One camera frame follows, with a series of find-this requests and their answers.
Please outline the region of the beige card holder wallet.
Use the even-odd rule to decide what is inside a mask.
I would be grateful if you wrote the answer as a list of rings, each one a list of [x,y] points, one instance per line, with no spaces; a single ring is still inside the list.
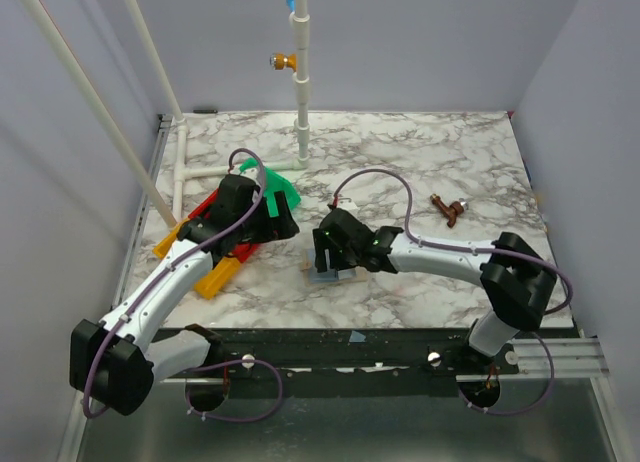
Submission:
[[[307,286],[365,282],[369,279],[368,272],[361,267],[341,271],[329,269],[327,272],[320,273],[316,269],[314,262],[315,250],[313,248],[304,249],[302,251],[300,270],[303,276],[303,281]]]

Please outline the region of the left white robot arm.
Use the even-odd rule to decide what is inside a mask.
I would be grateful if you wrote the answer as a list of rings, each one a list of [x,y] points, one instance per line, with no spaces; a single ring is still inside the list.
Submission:
[[[297,235],[292,211],[299,203],[292,183],[270,170],[226,175],[157,246],[159,264],[141,285],[99,321],[83,319],[73,329],[69,381],[83,394],[84,416],[109,409],[130,415],[156,382],[186,369],[214,375],[222,354],[207,330],[184,329],[168,347],[154,338],[188,292],[201,286],[212,297],[231,278],[233,260]]]

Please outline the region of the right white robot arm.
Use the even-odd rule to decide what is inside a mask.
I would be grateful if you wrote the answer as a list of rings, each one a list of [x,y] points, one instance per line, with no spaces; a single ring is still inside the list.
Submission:
[[[518,235],[495,241],[455,242],[421,238],[400,227],[368,228],[351,213],[332,209],[313,230],[319,273],[364,268],[371,273],[426,273],[484,289],[491,310],[475,322],[460,361],[480,374],[521,332],[534,332],[547,311],[558,275]]]

